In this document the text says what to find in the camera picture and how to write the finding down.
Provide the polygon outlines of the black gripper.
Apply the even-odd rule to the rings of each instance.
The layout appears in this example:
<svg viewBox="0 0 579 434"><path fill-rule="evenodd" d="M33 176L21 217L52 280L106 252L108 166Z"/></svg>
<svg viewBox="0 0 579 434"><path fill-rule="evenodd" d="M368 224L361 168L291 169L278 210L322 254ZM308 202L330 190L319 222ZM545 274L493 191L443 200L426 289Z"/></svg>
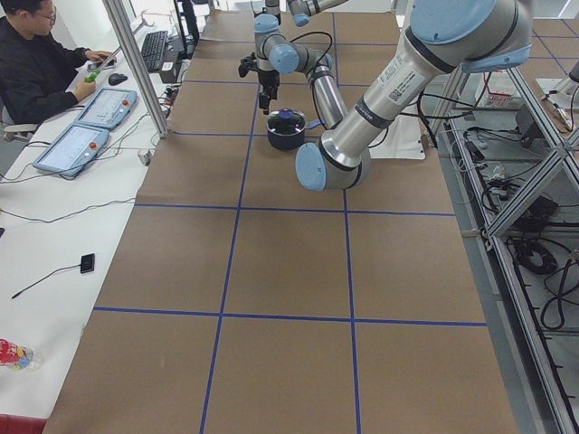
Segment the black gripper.
<svg viewBox="0 0 579 434"><path fill-rule="evenodd" d="M277 71L259 71L259 83L261 85L259 108L263 114L269 114L270 98L278 99L280 74Z"/></svg>

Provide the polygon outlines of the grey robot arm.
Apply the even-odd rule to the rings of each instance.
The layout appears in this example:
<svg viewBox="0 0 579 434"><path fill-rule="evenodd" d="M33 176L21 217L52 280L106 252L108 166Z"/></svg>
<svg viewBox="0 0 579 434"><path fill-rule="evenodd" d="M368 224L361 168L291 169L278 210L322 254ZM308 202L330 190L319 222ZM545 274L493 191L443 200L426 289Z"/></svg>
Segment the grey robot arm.
<svg viewBox="0 0 579 434"><path fill-rule="evenodd" d="M290 42L280 18L264 11L253 21L259 71L303 73L323 97L327 125L317 143L302 145L295 169L312 191L346 190L365 180L370 145L437 76L461 67L466 73L500 71L530 54L530 1L416 1L400 47L352 109L346 109L325 53Z"/></svg>
<svg viewBox="0 0 579 434"><path fill-rule="evenodd" d="M287 7L293 18L294 24L298 27L309 23L309 18L333 7L342 5L346 0L289 0ZM260 12L254 13L257 17L261 14L268 14L274 17L277 24L281 24L280 2L267 0Z"/></svg>

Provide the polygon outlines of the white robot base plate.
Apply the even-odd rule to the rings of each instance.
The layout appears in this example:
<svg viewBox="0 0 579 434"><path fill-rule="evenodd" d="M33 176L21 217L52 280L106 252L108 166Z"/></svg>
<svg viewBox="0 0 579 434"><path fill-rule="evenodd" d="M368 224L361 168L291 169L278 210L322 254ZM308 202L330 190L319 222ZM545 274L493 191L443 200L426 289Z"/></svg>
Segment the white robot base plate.
<svg viewBox="0 0 579 434"><path fill-rule="evenodd" d="M423 160L420 126L418 118L398 117L370 144L371 158Z"/></svg>

